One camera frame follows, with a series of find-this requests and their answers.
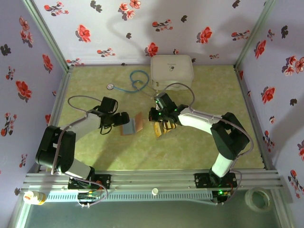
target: blue tubing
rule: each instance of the blue tubing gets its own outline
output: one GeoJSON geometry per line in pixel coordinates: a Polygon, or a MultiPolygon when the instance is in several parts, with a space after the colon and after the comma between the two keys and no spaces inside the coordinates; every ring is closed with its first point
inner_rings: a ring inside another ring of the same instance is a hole
{"type": "Polygon", "coordinates": [[[136,90],[125,90],[125,89],[118,88],[116,86],[114,86],[113,88],[114,89],[118,89],[120,91],[124,91],[126,93],[131,93],[131,94],[137,93],[137,92],[143,90],[148,85],[148,83],[149,83],[149,75],[145,71],[143,71],[143,70],[135,70],[135,71],[133,71],[130,74],[130,81],[132,83],[132,87],[135,88],[136,90]],[[135,74],[135,73],[137,73],[137,72],[143,73],[143,74],[145,74],[147,76],[147,82],[146,83],[144,83],[142,80],[133,80],[132,75],[135,74]],[[142,82],[143,86],[141,88],[137,88],[135,86],[135,83],[137,83],[137,82],[142,82]]]}

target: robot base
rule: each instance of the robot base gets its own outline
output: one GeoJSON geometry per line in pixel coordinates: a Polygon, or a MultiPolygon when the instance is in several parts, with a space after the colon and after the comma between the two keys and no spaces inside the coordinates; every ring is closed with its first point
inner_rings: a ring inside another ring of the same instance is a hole
{"type": "Polygon", "coordinates": [[[210,179],[208,173],[195,173],[194,182],[197,189],[206,188],[236,188],[238,186],[236,175],[234,173],[227,173],[218,183],[214,183],[210,179]]]}

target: stethoscope chest piece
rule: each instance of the stethoscope chest piece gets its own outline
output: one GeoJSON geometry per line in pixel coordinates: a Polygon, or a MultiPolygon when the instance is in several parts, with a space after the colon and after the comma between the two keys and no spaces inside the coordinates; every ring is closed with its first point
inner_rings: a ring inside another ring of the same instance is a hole
{"type": "Polygon", "coordinates": [[[108,85],[106,86],[106,88],[107,88],[108,90],[112,90],[112,89],[114,89],[114,85],[113,85],[113,84],[108,84],[108,85]]]}

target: stethoscope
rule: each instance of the stethoscope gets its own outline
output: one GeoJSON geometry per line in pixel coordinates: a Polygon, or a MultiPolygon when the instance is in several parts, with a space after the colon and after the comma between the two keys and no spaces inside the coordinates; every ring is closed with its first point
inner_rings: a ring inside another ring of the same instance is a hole
{"type": "Polygon", "coordinates": [[[120,90],[120,91],[123,91],[123,92],[126,92],[126,93],[131,93],[131,94],[134,94],[134,93],[137,93],[137,92],[142,92],[143,94],[145,94],[145,95],[147,95],[147,96],[149,96],[149,97],[154,97],[154,96],[156,96],[156,94],[157,94],[156,92],[154,92],[153,95],[150,95],[150,94],[147,94],[146,92],[143,91],[143,89],[144,89],[145,87],[148,87],[148,88],[150,88],[151,90],[155,91],[152,87],[148,86],[148,83],[149,83],[149,75],[148,75],[145,71],[143,71],[143,70],[135,70],[135,71],[133,71],[133,72],[130,74],[130,81],[131,81],[131,83],[132,83],[132,84],[131,84],[132,87],[133,87],[134,89],[136,89],[136,90],[125,90],[125,89],[121,89],[121,88],[118,88],[118,87],[114,86],[113,84],[108,84],[108,85],[106,86],[106,88],[107,88],[108,90],[118,89],[118,90],[120,90]],[[147,81],[146,81],[146,83],[144,83],[142,80],[133,80],[132,75],[135,74],[135,73],[138,73],[138,72],[143,73],[144,75],[147,76],[147,81]],[[135,85],[136,83],[141,83],[141,84],[142,84],[142,87],[138,88],[138,87],[135,85]]]}

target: box lid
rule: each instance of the box lid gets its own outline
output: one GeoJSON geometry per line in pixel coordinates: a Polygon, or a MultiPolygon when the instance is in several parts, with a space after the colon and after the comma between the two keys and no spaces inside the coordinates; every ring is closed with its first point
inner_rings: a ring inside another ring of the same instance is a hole
{"type": "Polygon", "coordinates": [[[151,58],[154,81],[192,81],[193,66],[188,55],[155,55],[151,58]]]}

